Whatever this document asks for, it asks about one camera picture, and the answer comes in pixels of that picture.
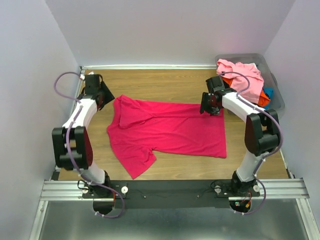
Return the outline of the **magenta t-shirt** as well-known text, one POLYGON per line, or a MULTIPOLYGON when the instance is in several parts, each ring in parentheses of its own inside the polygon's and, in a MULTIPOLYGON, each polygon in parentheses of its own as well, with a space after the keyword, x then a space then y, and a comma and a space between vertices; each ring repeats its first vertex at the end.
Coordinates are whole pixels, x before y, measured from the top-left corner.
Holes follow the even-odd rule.
POLYGON ((111 149, 132 179, 156 161, 154 152, 227 157, 224 114, 200 113, 195 103, 158 102, 121 95, 106 131, 111 149))

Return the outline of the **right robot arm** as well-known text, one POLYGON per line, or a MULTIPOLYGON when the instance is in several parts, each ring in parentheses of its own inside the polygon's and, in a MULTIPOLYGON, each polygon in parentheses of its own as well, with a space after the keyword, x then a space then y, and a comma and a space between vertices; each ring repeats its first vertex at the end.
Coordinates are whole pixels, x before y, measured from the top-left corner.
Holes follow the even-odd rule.
POLYGON ((218 115, 221 109, 233 112, 245 123, 244 144, 246 153, 241 165, 232 174, 229 183, 220 183, 218 190, 240 196, 252 190, 257 184, 257 173, 263 162, 283 143, 278 113, 265 110, 244 99, 232 88, 225 88, 222 78, 206 80, 208 92, 202 94, 200 113, 218 115))

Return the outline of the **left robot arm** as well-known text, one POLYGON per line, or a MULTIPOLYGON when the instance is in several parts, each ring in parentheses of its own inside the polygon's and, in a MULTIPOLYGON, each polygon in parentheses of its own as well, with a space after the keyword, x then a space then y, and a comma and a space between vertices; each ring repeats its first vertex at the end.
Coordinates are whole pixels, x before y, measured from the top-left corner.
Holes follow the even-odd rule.
POLYGON ((99 168, 94 161, 87 130, 93 116, 115 97, 103 81, 102 75, 75 73, 75 76, 84 83, 78 97, 60 92, 57 89, 57 80, 53 84, 54 91, 59 96, 75 102, 69 119, 51 132, 55 164, 67 171, 77 172, 84 182, 85 191, 100 198, 115 198, 117 193, 111 188, 108 173, 99 168))

